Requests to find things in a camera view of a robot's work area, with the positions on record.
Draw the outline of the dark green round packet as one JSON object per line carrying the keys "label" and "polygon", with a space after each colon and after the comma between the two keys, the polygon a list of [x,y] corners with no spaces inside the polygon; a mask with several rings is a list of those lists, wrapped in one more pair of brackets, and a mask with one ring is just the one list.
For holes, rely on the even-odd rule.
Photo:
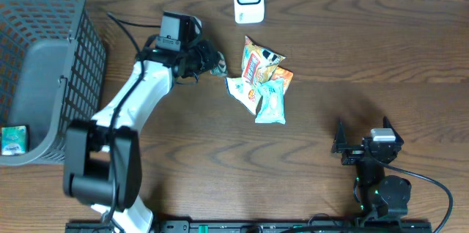
{"label": "dark green round packet", "polygon": [[224,55],[218,51],[218,61],[215,64],[214,68],[211,69],[210,74],[218,77],[227,77],[228,75],[228,69],[226,66],[226,60],[224,58]]}

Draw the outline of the yellow red snack bag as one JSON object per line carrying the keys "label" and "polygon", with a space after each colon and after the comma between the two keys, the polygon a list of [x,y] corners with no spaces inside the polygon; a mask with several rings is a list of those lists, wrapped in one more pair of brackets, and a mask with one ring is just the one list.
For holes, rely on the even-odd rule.
{"label": "yellow red snack bag", "polygon": [[255,115],[261,99],[258,87],[271,79],[276,68],[285,59],[285,56],[257,45],[249,36],[245,36],[241,76],[225,79],[228,94]]}

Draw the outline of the light teal snack packet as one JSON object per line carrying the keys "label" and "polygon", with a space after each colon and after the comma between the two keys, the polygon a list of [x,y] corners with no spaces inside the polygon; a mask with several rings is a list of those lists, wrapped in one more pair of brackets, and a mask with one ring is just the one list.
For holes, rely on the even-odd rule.
{"label": "light teal snack packet", "polygon": [[278,78],[261,84],[259,93],[262,96],[262,104],[255,123],[280,123],[284,125],[286,123],[284,113],[284,79]]}

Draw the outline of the orange snack packet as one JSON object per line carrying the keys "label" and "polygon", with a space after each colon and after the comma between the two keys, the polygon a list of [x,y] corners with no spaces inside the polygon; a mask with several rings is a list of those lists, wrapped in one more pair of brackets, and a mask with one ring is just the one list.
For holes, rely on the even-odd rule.
{"label": "orange snack packet", "polygon": [[283,79],[283,93],[285,94],[289,88],[293,75],[294,75],[293,72],[286,70],[282,67],[277,67],[270,79],[274,81],[274,80],[282,78]]}

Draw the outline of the teal white tissue packet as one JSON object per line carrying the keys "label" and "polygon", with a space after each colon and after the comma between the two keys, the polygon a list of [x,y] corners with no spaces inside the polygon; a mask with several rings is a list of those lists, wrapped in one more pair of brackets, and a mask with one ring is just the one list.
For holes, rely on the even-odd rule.
{"label": "teal white tissue packet", "polygon": [[14,126],[1,129],[1,154],[3,156],[23,155],[28,150],[27,127]]}

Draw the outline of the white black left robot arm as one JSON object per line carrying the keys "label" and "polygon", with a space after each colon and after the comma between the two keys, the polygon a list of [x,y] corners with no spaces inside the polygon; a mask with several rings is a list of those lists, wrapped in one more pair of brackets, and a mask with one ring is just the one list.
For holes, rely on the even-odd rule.
{"label": "white black left robot arm", "polygon": [[178,78],[224,66],[209,40],[178,51],[145,45],[128,81],[91,119],[74,119],[65,132],[64,194],[101,214],[91,232],[151,232],[154,215],[139,195],[139,133]]}

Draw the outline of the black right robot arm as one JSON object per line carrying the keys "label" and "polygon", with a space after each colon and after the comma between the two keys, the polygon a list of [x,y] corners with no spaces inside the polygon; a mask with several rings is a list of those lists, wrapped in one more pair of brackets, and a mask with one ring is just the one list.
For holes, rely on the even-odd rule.
{"label": "black right robot arm", "polygon": [[356,167],[354,197],[363,212],[355,219],[357,226],[399,225],[400,218],[408,213],[410,181],[387,175],[384,167],[396,159],[403,144],[386,117],[383,126],[371,129],[360,144],[348,143],[343,124],[338,124],[331,152],[341,155],[342,165]]}

